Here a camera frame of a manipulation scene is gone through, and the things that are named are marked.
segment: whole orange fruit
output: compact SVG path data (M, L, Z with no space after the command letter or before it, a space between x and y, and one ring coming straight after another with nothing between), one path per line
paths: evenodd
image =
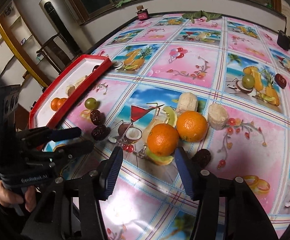
M61 98L60 100L58 100L57 102L57 107L58 109L60 109L60 107L62 106L62 104L64 104L64 102L66 101L67 98Z
M174 152L178 145L178 132L167 124L160 123L155 125L147 138L149 150L157 156L168 156Z
M206 135L208 124L202 114L185 111L177 118L176 129L182 140L198 142Z
M51 101L51 109L53 111L57 111L58 110L58 106L57 106L57 102L58 100L60 100L59 98L54 98L52 101Z

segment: printed flower branch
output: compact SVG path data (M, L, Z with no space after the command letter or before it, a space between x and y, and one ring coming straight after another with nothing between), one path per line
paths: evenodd
M197 71L194 71L192 74L187 73L186 71L178 71L178 70L167 70L167 73L173 73L176 72L176 74L174 74L175 76L183 76L183 77L190 77L193 80L194 79L203 79L206 76L207 73L207 69L210 68L210 66L208 66L208 61L203 59L202 57L198 56L198 59L202 59L204 60L204 65L200 66L200 65L195 65L195 67L198 69Z
M120 230L119 233L114 233L110 228L107 228L107 235L109 240L126 240L123 233L127 231L126 226L123 224L123 228Z
M233 143L229 142L229 139L231 139L231 135L234 134L234 132L236 134L239 134L241 131L245 132L244 136L245 136L245 138L247 140L249 140L250 139L250 133L252 131L256 131L260 135L262 135L262 137L263 137L262 145L264 147L267 146L267 143L265 141L265 137L263 135L262 129L260 127L256 128L254 126L254 122L253 121L244 123L244 121L240 120L239 118L229 118L228 122L227 122L227 125L224 126L224 129L226 129L227 132L226 132L226 134L224 136L224 139L223 139L223 146L217 152L220 153L220 152L224 151L225 152L225 158L223 160L220 160L220 162L218 163L218 165L217 165L218 169L223 168L226 165L226 159L227 159L227 153L228 153L227 150L230 150L233 147Z

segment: metal bolt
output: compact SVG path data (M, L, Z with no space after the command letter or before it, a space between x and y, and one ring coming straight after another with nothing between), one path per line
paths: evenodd
M208 170L201 170L201 174L203 176L208 176L209 175L209 171Z
M55 179L55 183L56 183L56 184L60 184L60 183L62 183L63 181L64 181L64 179L63 179L62 177L58 177L58 178Z
M238 182L238 183L243 183L244 182L244 179L241 178L241 177L236 177L235 178L235 181Z
M92 170L88 174L89 174L89 176L94 177L94 176L98 175L98 171L97 170Z

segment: orange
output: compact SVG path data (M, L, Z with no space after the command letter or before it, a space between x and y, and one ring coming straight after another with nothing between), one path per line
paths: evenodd
M160 123L155 125L147 138L149 150L157 156L168 156L174 152L178 145L178 132L167 124Z
M51 101L51 109L53 111L57 111L58 110L58 106L57 106L57 102L58 100L60 100L59 98L54 98L52 101Z
M176 129L182 140L198 142L206 135L208 124L202 114L185 111L177 118Z
M66 101L67 98L61 98L60 100L57 101L57 107L58 109L61 108L62 104Z

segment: table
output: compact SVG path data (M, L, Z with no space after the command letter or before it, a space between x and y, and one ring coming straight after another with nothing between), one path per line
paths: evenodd
M195 94L205 117L209 105L220 103L229 114L224 129L210 128L201 142L180 145L190 156L209 149L212 160L207 169L216 176L244 177L280 236L290 222L290 51L276 44L277 33L251 22L223 16L192 23L181 15L129 21L100 41L91 54L108 56L115 69L85 93L61 127L78 126L83 137L91 137L95 126L82 104L87 98L100 102L112 141L119 138L119 128L124 130L144 109L176 108L181 93ZM246 94L237 81L251 69L259 73L262 89ZM277 73L286 79L286 88L275 82ZM166 117L162 108L134 122L140 136L126 139L114 193L101 203L109 239L190 236L198 205L186 196L174 160L151 161L144 154L147 127L154 116ZM45 150L63 143L68 142L50 142ZM93 154L72 161L63 176L87 173L109 158L113 147L107 139L97 143ZM220 199L217 239L222 239L224 204Z

